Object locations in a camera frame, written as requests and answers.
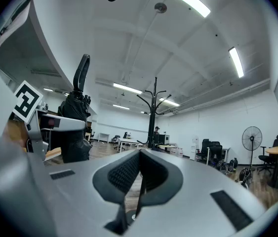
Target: wooden floor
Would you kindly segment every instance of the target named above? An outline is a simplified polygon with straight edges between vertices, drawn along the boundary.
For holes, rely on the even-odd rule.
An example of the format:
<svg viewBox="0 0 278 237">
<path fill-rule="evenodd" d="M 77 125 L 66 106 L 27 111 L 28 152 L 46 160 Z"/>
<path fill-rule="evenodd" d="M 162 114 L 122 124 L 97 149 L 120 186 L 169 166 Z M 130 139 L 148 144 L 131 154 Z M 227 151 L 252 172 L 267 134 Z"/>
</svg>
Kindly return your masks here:
<svg viewBox="0 0 278 237">
<path fill-rule="evenodd" d="M 100 157 L 105 157 L 117 153 L 114 149 L 114 144 L 107 144 L 107 142 L 93 142 L 93 147 L 89 152 L 89 159 L 95 159 Z M 125 150 L 129 150 L 130 147 L 124 146 Z M 63 164 L 62 157 L 58 156 L 53 159 L 44 162 L 45 165 Z M 238 167 L 235 173 L 229 174 L 228 176 L 236 180 L 240 171 L 244 167 Z M 278 189 L 273 189 L 267 185 L 267 181 L 270 180 L 269 172 L 262 171 L 257 174 L 257 171 L 253 172 L 253 181 L 249 187 L 249 190 L 257 196 L 257 198 L 265 205 L 266 208 L 271 207 L 274 203 L 278 201 Z M 125 197 L 125 207 L 126 211 L 136 209 L 138 198 L 140 194 L 142 178 L 140 174 L 137 176 L 135 182 L 133 183 L 130 191 Z"/>
</svg>

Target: black handle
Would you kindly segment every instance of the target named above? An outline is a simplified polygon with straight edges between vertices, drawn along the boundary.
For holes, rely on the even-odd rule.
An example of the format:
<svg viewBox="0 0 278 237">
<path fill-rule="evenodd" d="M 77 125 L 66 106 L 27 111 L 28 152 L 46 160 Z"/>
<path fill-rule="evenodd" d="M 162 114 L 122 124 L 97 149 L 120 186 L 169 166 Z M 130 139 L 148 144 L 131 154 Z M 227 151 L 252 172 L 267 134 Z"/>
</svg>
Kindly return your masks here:
<svg viewBox="0 0 278 237">
<path fill-rule="evenodd" d="M 146 142 L 146 143 L 143 143 L 143 142 L 141 142 L 141 141 L 137 140 L 137 142 L 139 142 L 139 143 L 141 143 L 141 144 L 147 144 L 147 143 L 148 143 L 148 141 L 149 141 L 149 140 L 147 140 L 147 142 Z"/>
<path fill-rule="evenodd" d="M 170 98 L 171 96 L 172 96 L 172 95 L 169 94 L 168 97 L 166 97 L 163 101 L 161 101 L 161 102 L 155 107 L 155 110 L 159 107 L 159 105 L 160 105 L 161 103 L 163 103 L 165 100 L 167 100 L 167 99 Z"/>
<path fill-rule="evenodd" d="M 90 63 L 90 56 L 88 54 L 84 54 L 73 78 L 74 90 L 83 92 L 89 63 Z"/>
<path fill-rule="evenodd" d="M 149 106 L 149 108 L 150 108 L 150 112 L 151 112 L 151 105 L 145 100 L 145 99 L 143 99 L 142 97 L 140 97 L 139 95 L 137 95 L 137 97 L 138 98 L 140 98 L 140 99 L 142 99 L 144 102 L 146 102 L 147 104 L 148 104 L 148 106 Z"/>
<path fill-rule="evenodd" d="M 266 147 L 261 147 L 261 148 L 263 148 L 263 155 L 265 155 L 265 148 L 266 148 Z"/>
</svg>

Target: white desk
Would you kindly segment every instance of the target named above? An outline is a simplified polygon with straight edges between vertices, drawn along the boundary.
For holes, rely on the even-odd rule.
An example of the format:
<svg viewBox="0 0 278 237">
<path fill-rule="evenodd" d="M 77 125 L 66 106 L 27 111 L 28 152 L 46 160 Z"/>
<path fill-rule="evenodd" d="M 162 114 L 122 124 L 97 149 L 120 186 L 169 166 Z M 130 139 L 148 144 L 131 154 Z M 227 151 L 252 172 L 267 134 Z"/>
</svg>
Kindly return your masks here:
<svg viewBox="0 0 278 237">
<path fill-rule="evenodd" d="M 110 134 L 100 132 L 100 133 L 99 133 L 99 136 L 98 136 L 98 142 L 99 142 L 99 140 L 100 140 L 100 136 L 101 136 L 101 135 L 106 135 L 106 136 L 107 136 L 107 143 L 109 144 L 109 135 L 110 135 Z"/>
<path fill-rule="evenodd" d="M 229 152 L 230 148 L 223 148 L 222 151 L 225 151 L 226 153 L 224 154 L 224 162 L 228 162 L 228 152 Z M 209 152 L 210 152 L 210 148 L 208 148 L 208 154 L 207 154 L 207 163 L 206 165 L 208 165 L 209 162 Z"/>
<path fill-rule="evenodd" d="M 130 144 L 130 147 L 131 147 L 131 144 L 136 144 L 137 145 L 137 149 L 139 148 L 139 143 L 140 142 L 137 142 L 136 140 L 130 140 L 130 139 L 122 139 L 122 138 L 117 138 L 118 140 L 118 146 L 120 147 L 120 150 L 119 150 L 119 153 L 121 152 L 122 150 L 122 145 L 121 143 L 129 143 Z"/>
</svg>

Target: black office chair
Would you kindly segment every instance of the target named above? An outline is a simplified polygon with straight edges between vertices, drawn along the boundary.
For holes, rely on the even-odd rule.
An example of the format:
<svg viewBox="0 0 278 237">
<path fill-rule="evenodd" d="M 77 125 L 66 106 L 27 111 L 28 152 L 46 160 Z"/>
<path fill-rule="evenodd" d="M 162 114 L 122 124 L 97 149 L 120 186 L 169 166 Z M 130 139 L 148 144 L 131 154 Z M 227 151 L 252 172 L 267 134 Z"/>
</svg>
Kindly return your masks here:
<svg viewBox="0 0 278 237">
<path fill-rule="evenodd" d="M 211 155 L 211 159 L 210 159 L 211 164 L 217 167 L 219 171 L 221 171 L 222 170 L 221 161 L 224 160 L 224 156 L 222 155 L 222 146 L 211 145 L 209 148 L 210 148 L 210 155 Z"/>
<path fill-rule="evenodd" d="M 211 142 L 211 145 L 212 145 L 212 146 L 219 146 L 219 145 L 220 145 L 220 142 L 219 142 L 219 141 L 212 141 L 212 142 Z"/>
<path fill-rule="evenodd" d="M 90 144 L 94 141 L 94 135 L 95 135 L 95 132 L 90 135 L 90 138 L 89 138 L 89 143 Z"/>
<path fill-rule="evenodd" d="M 278 147 L 278 135 L 276 137 L 276 140 L 274 140 L 273 147 Z M 275 164 L 277 163 L 278 155 L 269 154 L 269 156 L 266 156 L 265 155 L 265 148 L 266 147 L 261 147 L 261 148 L 263 148 L 263 155 L 258 156 L 258 158 L 264 162 L 264 166 L 261 167 L 261 168 L 258 168 L 259 169 L 258 174 L 262 170 L 267 170 L 271 175 L 272 173 L 271 173 L 270 169 L 275 168 Z"/>
<path fill-rule="evenodd" d="M 196 154 L 196 156 L 201 157 L 201 159 L 197 160 L 197 161 L 207 161 L 207 155 L 208 155 L 208 147 L 211 145 L 211 142 L 209 141 L 209 139 L 204 139 L 202 141 L 202 147 L 201 147 L 201 152 Z"/>
<path fill-rule="evenodd" d="M 115 135 L 114 138 L 111 139 L 111 143 L 117 143 L 117 139 L 120 138 L 120 135 Z"/>
<path fill-rule="evenodd" d="M 123 135 L 123 139 L 125 139 L 126 137 L 127 137 L 127 135 L 128 135 L 128 133 L 127 132 L 125 132 L 124 133 L 124 135 Z M 120 148 L 121 147 L 121 143 L 120 143 L 120 146 L 118 147 L 118 146 L 116 146 L 116 147 L 114 147 L 114 149 L 117 149 L 117 148 Z"/>
</svg>

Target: ceiling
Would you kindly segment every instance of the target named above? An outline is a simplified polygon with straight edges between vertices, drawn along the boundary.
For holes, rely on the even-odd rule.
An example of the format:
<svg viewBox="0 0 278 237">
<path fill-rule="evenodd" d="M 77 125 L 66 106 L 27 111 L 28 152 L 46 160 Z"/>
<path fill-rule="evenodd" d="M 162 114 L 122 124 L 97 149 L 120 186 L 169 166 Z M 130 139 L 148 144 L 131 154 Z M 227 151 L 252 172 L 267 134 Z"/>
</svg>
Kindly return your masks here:
<svg viewBox="0 0 278 237">
<path fill-rule="evenodd" d="M 0 70 L 20 85 L 70 92 L 45 53 L 30 18 L 0 46 Z"/>
<path fill-rule="evenodd" d="M 88 6 L 83 3 L 87 0 L 67 1 L 61 8 L 66 22 L 81 22 L 82 17 L 84 34 L 91 34 L 92 50 L 86 48 L 85 53 L 91 53 L 90 70 L 95 70 L 95 89 L 103 104 L 148 111 L 136 94 L 114 88 L 114 82 L 153 91 L 157 77 L 157 90 L 167 91 L 159 97 L 171 94 L 169 100 L 181 104 L 174 108 L 163 103 L 162 112 L 201 105 L 269 78 L 265 22 L 254 0 L 200 0 L 211 10 L 206 18 L 181 0 L 91 0 Z M 166 4 L 166 13 L 156 13 L 158 2 Z M 76 6 L 83 15 L 74 14 Z M 89 39 L 80 28 L 72 24 L 64 36 L 71 38 L 71 50 L 78 40 Z M 228 52 L 233 46 L 244 70 L 240 79 Z M 18 83 L 26 79 L 39 88 L 70 90 L 48 59 L 30 19 L 1 46 L 0 69 Z M 149 93 L 141 96 L 151 101 Z"/>
<path fill-rule="evenodd" d="M 211 10 L 206 18 L 181 0 L 95 0 L 92 66 L 102 103 L 148 110 L 136 94 L 113 88 L 113 82 L 152 91 L 158 77 L 157 90 L 167 90 L 160 96 L 187 101 L 179 110 L 269 78 L 265 24 L 254 3 L 201 1 Z M 166 13 L 156 13 L 158 2 L 166 4 Z M 233 46 L 244 69 L 240 79 L 228 53 Z"/>
</svg>

